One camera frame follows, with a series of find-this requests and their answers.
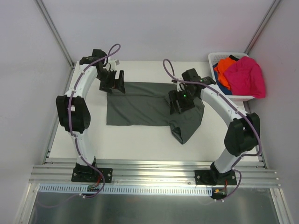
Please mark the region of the grey t shirt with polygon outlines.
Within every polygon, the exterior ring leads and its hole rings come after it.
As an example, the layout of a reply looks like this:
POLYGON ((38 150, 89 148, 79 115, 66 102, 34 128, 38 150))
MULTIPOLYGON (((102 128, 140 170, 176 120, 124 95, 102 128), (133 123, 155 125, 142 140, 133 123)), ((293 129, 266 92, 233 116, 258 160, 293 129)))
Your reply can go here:
POLYGON ((170 113, 168 93, 174 84, 126 82, 125 93, 107 94, 107 125, 110 126, 168 126, 172 136, 185 144, 200 127, 205 106, 195 99, 195 107, 170 113))

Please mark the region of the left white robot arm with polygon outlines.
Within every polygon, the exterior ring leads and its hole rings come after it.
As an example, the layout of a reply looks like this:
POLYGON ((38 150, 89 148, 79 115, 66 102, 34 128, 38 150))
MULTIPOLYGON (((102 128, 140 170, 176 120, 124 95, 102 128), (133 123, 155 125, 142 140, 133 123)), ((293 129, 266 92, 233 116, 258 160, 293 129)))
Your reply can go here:
POLYGON ((107 53, 94 49, 91 56, 81 58, 75 67, 78 73, 74 83, 64 95, 56 98, 59 123, 70 134, 78 154, 75 173, 87 181, 97 178, 98 169, 95 150, 88 136, 91 114, 85 99, 95 79, 100 81, 100 91, 112 93, 116 89, 121 93, 126 92, 124 71, 117 71, 119 62, 111 58, 120 48, 120 44, 115 44, 107 53))

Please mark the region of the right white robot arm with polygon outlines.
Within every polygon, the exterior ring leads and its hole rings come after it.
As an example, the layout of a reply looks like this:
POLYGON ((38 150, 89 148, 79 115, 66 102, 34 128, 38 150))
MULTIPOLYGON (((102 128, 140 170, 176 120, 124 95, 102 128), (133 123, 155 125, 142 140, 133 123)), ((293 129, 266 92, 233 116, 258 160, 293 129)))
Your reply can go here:
POLYGON ((170 113, 182 114, 195 107, 196 98, 207 102, 223 119, 228 129, 224 150, 209 170, 198 170, 199 182, 206 185, 224 184, 234 174, 234 166, 254 147, 260 145, 260 119, 246 113, 225 96, 211 77, 201 78, 194 68, 174 78, 177 89, 169 92, 170 113))

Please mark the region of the blue t shirt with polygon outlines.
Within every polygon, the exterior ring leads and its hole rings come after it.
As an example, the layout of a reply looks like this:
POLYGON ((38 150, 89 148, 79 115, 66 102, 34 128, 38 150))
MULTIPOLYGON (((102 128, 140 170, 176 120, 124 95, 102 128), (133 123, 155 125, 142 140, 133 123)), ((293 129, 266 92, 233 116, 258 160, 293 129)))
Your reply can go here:
POLYGON ((219 81, 218 81, 218 73, 216 71, 214 71, 214 76, 215 76, 215 80, 217 85, 219 86, 219 88, 221 89, 221 91, 225 94, 225 95, 230 95, 232 96, 232 92, 224 85, 222 85, 219 81))

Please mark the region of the white plastic laundry basket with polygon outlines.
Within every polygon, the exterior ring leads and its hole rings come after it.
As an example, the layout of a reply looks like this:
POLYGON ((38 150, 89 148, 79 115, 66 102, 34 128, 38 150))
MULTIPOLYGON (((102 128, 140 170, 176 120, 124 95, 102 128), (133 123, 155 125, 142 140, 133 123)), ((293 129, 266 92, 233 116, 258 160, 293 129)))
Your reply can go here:
POLYGON ((216 84, 230 91, 232 100, 248 101, 258 96, 257 76, 261 74, 256 61, 245 53, 210 53, 208 60, 216 84))

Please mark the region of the orange t shirt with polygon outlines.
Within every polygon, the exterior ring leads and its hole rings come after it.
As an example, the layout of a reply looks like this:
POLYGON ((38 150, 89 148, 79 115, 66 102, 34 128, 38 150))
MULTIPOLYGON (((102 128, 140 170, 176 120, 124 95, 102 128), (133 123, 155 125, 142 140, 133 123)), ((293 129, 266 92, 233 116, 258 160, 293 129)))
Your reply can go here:
POLYGON ((224 59, 220 59, 217 66, 214 68, 214 71, 216 71, 218 75, 217 77, 218 82, 224 87, 226 87, 228 90, 231 90, 231 87, 224 75, 224 72, 226 72, 226 70, 234 63, 236 63, 236 60, 227 57, 224 59))

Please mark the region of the pink t shirt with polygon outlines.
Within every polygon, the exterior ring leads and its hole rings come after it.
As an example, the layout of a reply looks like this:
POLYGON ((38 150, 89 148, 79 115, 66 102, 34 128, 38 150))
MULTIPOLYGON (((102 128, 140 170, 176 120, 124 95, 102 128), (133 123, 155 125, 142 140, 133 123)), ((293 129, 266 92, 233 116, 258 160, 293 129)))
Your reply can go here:
POLYGON ((266 97, 266 87, 263 73, 258 63, 244 56, 231 65, 224 75, 230 84, 233 95, 266 97))

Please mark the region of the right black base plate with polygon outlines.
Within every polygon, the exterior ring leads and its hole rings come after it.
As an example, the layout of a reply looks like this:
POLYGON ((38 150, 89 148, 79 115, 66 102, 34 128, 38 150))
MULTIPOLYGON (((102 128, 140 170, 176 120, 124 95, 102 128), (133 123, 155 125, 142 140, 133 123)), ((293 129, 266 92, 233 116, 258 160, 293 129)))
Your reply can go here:
POLYGON ((218 173, 218 171, 207 169, 195 170, 194 178, 197 185, 237 185, 235 172, 232 170, 226 173, 218 173))

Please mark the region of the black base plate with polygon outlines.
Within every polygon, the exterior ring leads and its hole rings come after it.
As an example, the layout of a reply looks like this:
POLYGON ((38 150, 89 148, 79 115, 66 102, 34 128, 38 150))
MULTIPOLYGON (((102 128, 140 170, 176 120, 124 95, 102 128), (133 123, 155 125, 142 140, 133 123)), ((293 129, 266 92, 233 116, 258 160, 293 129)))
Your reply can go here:
POLYGON ((195 170, 194 178, 197 185, 237 185, 235 172, 232 170, 226 173, 218 173, 218 171, 207 169, 195 170))
MULTIPOLYGON (((112 182, 112 177, 113 177, 112 168, 98 168, 98 170, 104 176, 105 183, 112 182)), ((98 178, 100 178, 100 182, 103 182, 103 178, 100 176, 100 174, 90 167, 87 167, 87 170, 74 168, 71 176, 71 181, 92 183, 92 182, 97 182, 98 178)))

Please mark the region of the aluminium mounting rail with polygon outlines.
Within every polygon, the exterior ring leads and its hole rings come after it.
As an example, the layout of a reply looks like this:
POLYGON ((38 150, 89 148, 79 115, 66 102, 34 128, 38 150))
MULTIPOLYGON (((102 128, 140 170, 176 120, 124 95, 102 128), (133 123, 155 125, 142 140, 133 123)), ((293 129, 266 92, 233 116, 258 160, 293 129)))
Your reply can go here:
MULTIPOLYGON (((30 183, 70 183, 75 159, 48 158, 43 165, 33 166, 30 183)), ((134 161, 98 159, 99 167, 112 168, 112 183, 119 185, 187 186, 195 185, 195 170, 208 169, 207 161, 134 161)), ((267 169, 261 161, 241 161, 242 188, 280 188, 278 172, 267 169)))

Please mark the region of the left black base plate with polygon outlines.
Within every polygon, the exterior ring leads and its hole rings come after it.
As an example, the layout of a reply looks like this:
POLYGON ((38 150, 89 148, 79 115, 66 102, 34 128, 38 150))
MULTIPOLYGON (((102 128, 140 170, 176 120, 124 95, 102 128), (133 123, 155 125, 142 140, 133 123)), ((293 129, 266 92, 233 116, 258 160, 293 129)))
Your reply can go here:
MULTIPOLYGON (((113 177, 112 168, 98 168, 98 170, 104 176, 105 183, 112 182, 112 177, 113 177)), ((103 182, 103 178, 100 176, 100 174, 90 167, 87 167, 87 170, 74 168, 71 176, 71 181, 92 183, 92 182, 97 182, 98 178, 100 178, 100 182, 103 182)))

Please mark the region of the left aluminium corner post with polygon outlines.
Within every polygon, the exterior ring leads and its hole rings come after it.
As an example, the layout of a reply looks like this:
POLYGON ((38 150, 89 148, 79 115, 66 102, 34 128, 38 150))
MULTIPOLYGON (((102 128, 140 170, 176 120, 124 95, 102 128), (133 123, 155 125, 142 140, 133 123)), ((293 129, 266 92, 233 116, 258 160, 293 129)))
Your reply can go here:
POLYGON ((54 21, 51 17, 51 15, 49 14, 47 7, 44 3, 43 0, 34 0, 34 3, 36 4, 36 6, 38 7, 43 19, 45 20, 50 32, 52 33, 56 44, 58 45, 59 49, 61 50, 64 58, 67 61, 67 64, 73 68, 74 66, 74 61, 72 60, 69 51, 67 50, 65 43, 63 41, 63 39, 61 38, 61 35, 59 33, 59 31, 56 28, 56 25, 54 24, 54 21))

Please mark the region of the aluminium corner post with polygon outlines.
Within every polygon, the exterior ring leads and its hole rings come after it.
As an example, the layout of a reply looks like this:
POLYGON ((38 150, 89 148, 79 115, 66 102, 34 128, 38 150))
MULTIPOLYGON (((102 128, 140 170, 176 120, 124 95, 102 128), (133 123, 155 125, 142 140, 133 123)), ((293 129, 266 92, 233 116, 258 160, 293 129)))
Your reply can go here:
POLYGON ((262 35, 263 31, 267 27, 268 23, 270 22, 271 18, 279 8, 280 4, 282 3, 282 0, 273 0, 270 7, 266 11, 264 17, 262 18, 260 24, 258 25, 256 31, 254 32, 252 38, 250 39, 244 53, 249 55, 256 43, 258 42, 260 36, 262 35))
POLYGON ((74 66, 74 61, 72 60, 69 51, 67 50, 65 43, 63 41, 63 39, 61 38, 61 35, 59 33, 59 31, 56 28, 56 25, 54 24, 54 21, 51 17, 51 15, 49 14, 47 7, 44 3, 43 0, 34 0, 34 3, 36 4, 36 6, 38 7, 43 19, 45 20, 50 32, 52 33, 56 44, 58 45, 59 49, 61 50, 64 58, 67 61, 67 64, 73 68, 74 66))

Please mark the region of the right aluminium corner post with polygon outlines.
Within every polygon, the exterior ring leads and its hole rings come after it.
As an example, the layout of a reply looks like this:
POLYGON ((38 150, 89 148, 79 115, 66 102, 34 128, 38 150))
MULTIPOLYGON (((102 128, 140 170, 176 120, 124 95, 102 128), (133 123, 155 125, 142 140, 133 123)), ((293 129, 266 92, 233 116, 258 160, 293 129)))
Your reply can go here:
POLYGON ((254 32, 252 38, 250 39, 244 53, 249 55, 256 43, 258 42, 260 36, 262 35, 263 31, 267 27, 268 23, 270 22, 271 18, 279 8, 280 4, 282 3, 282 0, 273 0, 270 7, 266 11, 264 17, 262 18, 260 24, 258 25, 256 31, 254 32))

